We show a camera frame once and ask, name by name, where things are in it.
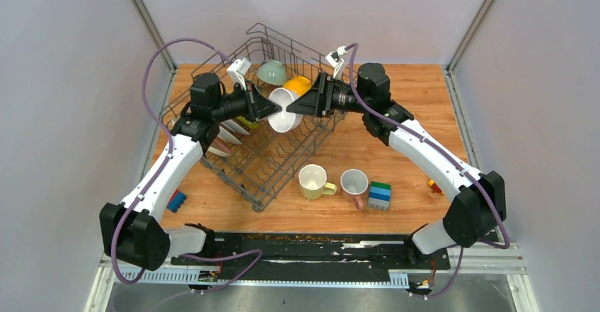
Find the yellow mug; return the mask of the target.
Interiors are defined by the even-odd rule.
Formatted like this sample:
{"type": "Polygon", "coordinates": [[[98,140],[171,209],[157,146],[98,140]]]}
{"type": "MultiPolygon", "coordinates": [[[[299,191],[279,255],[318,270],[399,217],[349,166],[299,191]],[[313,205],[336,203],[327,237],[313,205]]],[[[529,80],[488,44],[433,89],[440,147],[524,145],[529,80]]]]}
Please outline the yellow mug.
{"type": "Polygon", "coordinates": [[[337,185],[328,182],[325,169],[316,164],[308,164],[298,172],[298,181],[306,201],[316,200],[323,195],[334,195],[337,185]]]}

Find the teal and yellow bowls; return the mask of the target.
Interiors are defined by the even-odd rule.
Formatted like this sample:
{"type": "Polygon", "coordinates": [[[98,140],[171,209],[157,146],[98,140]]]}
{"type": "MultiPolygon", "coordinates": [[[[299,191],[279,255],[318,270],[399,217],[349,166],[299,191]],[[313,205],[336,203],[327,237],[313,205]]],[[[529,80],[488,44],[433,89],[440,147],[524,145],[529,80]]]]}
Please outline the teal and yellow bowls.
{"type": "Polygon", "coordinates": [[[288,82],[285,65],[278,60],[270,59],[260,66],[257,77],[264,83],[273,86],[283,86],[288,82]]]}

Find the white bowl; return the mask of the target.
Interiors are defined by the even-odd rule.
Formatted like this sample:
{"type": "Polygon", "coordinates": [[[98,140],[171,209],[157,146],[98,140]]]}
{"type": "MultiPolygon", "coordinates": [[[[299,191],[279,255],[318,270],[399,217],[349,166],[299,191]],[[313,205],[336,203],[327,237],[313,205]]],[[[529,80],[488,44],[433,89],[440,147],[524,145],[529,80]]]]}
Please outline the white bowl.
{"type": "Polygon", "coordinates": [[[285,88],[276,88],[268,99],[279,105],[281,110],[267,118],[271,128],[277,133],[287,133],[296,129],[303,119],[303,115],[289,112],[287,107],[299,98],[299,95],[285,88]]]}

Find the pink mug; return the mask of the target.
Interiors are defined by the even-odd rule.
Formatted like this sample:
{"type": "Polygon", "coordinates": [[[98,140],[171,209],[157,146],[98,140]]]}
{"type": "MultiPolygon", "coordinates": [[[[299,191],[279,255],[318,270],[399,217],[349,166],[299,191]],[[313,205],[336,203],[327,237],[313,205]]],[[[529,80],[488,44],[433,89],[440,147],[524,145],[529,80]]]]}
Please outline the pink mug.
{"type": "Polygon", "coordinates": [[[364,198],[369,189],[367,175],[358,169],[348,169],[340,176],[340,185],[342,194],[352,200],[355,208],[359,211],[364,210],[364,198]]]}

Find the green scalloped plate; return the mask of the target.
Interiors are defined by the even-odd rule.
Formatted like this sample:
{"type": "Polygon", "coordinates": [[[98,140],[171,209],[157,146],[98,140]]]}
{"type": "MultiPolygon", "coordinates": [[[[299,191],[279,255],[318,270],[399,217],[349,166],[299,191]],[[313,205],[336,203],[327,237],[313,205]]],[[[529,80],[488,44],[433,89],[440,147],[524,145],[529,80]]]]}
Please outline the green scalloped plate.
{"type": "Polygon", "coordinates": [[[257,129],[260,126],[258,123],[249,121],[242,116],[238,116],[236,119],[250,130],[257,129]]]}

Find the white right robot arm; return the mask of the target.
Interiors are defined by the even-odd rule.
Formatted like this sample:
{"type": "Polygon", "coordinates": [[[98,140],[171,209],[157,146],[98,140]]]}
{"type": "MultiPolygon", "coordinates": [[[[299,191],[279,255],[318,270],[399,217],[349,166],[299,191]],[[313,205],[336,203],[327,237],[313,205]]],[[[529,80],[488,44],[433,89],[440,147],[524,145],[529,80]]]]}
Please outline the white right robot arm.
{"type": "Polygon", "coordinates": [[[404,258],[412,267],[423,267],[440,249],[471,247],[495,227],[510,241],[506,219],[505,183],[495,172],[482,173],[453,155],[403,106],[391,98],[391,80],[382,64],[366,63],[345,83],[321,72],[312,88],[286,106],[287,112],[326,117],[336,110],[362,114],[365,128],[386,146],[408,157],[450,199],[445,216],[426,224],[404,241],[404,258]]]}

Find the red and teal floral plate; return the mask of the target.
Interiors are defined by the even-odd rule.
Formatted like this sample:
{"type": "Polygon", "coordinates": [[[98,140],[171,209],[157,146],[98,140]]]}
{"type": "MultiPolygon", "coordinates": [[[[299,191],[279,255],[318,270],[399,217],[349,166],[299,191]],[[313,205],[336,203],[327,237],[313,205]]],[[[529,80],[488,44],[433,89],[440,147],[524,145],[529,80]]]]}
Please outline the red and teal floral plate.
{"type": "Polygon", "coordinates": [[[230,142],[232,144],[241,145],[241,141],[226,128],[219,126],[218,138],[230,142]]]}

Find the grey wire dish rack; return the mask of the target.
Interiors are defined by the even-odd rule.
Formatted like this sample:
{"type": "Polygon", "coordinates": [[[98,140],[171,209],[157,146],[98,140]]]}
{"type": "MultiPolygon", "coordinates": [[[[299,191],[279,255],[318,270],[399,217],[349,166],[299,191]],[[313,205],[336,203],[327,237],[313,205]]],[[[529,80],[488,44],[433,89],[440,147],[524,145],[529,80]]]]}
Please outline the grey wire dish rack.
{"type": "MultiPolygon", "coordinates": [[[[245,78],[264,96],[273,86],[261,81],[257,72],[270,60],[283,63],[290,79],[304,76],[313,81],[321,72],[334,72],[324,54],[262,23],[252,25],[246,34],[245,42],[231,56],[250,60],[245,78]]],[[[341,112],[325,118],[305,116],[297,128],[284,134],[263,120],[247,135],[238,136],[240,144],[227,145],[230,156],[208,152],[200,163],[249,202],[254,211],[262,212],[344,118],[341,112]]]]}

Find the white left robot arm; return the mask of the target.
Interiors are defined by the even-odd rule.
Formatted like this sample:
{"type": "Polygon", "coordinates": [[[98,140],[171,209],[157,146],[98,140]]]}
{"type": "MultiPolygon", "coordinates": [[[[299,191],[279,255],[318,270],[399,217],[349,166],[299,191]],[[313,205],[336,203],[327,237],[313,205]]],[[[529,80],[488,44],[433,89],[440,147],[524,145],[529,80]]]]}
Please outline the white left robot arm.
{"type": "Polygon", "coordinates": [[[190,169],[200,161],[220,132],[220,124],[238,116],[260,121],[282,111],[249,81],[235,83],[225,93],[214,73],[195,76],[189,101],[168,130],[168,142],[155,164],[119,204],[101,209],[100,228],[106,255],[115,272],[125,262],[142,270],[157,270],[165,260],[184,254],[199,264],[211,263],[217,246],[207,239],[207,228],[186,224],[163,229],[163,213],[190,169]]]}

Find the yellow bowl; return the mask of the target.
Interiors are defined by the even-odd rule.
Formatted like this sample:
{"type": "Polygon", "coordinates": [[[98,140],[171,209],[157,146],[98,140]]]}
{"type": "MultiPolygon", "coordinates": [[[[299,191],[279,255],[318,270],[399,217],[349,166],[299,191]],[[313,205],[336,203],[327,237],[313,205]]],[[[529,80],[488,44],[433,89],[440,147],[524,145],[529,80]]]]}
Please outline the yellow bowl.
{"type": "Polygon", "coordinates": [[[311,89],[312,83],[311,80],[305,76],[295,76],[284,83],[282,87],[294,92],[298,96],[302,96],[311,89]]]}

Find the cream and pink plate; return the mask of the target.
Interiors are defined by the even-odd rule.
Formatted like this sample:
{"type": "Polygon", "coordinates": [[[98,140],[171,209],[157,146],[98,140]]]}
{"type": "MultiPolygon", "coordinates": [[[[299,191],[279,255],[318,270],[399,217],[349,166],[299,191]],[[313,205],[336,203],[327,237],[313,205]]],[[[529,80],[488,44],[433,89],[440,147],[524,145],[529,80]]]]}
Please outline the cream and pink plate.
{"type": "Polygon", "coordinates": [[[219,141],[213,141],[208,151],[220,157],[229,157],[231,155],[231,150],[219,141]]]}

